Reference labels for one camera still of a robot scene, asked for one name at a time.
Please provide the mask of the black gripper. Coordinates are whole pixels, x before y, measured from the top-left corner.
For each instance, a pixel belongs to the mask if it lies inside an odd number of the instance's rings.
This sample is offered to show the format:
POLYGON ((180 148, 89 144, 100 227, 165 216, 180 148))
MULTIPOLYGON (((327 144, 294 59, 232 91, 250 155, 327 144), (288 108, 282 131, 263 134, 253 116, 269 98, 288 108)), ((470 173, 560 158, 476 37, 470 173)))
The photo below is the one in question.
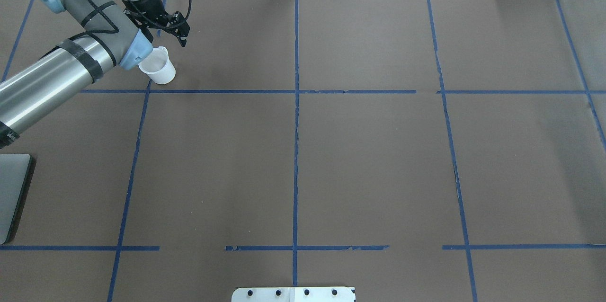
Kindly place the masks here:
POLYGON ((148 40, 153 39, 151 29, 160 29, 175 36, 181 47, 186 46, 190 26, 180 11, 167 13, 161 0, 124 0, 124 4, 124 13, 148 40))

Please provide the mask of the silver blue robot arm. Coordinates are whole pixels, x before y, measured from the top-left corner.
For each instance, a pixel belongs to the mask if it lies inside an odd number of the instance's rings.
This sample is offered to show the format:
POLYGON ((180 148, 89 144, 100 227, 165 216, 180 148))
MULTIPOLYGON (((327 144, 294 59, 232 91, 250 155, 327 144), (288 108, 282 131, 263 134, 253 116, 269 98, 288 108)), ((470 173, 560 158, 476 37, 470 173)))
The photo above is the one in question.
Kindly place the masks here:
POLYGON ((189 14, 167 13, 162 0, 40 0, 53 13, 68 12, 83 32, 68 37, 31 66, 1 84, 1 146, 114 67, 126 71, 153 50, 151 29, 184 47, 189 14))

